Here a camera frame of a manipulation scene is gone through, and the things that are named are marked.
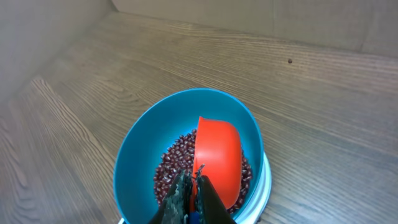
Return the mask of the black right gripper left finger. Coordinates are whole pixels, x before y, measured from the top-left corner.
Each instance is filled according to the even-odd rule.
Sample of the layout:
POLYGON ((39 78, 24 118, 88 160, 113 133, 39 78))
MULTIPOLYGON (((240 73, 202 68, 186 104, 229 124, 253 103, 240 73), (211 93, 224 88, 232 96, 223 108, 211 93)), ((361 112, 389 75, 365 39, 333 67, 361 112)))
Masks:
POLYGON ((192 173, 189 170, 183 170, 175 177, 161 206, 149 224, 189 223, 191 194, 192 173))

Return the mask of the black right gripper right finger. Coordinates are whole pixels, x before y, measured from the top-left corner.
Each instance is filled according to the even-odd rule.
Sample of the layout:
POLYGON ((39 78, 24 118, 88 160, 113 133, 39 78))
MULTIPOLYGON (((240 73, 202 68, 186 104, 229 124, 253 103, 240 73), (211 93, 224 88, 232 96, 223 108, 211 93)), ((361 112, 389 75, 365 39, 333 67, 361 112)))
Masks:
POLYGON ((202 174, 202 164, 195 172, 195 211, 199 224, 236 224, 218 196, 210 178, 202 174))

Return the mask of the red measuring scoop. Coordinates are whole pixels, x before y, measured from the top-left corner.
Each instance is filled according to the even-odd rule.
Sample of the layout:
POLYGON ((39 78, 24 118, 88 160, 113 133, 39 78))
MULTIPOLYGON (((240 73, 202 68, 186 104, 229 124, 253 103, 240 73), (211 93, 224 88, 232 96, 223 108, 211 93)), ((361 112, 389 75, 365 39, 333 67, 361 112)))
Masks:
POLYGON ((237 129, 227 121, 199 117, 193 171, 201 169, 225 208, 239 197, 242 176, 242 144, 237 129))

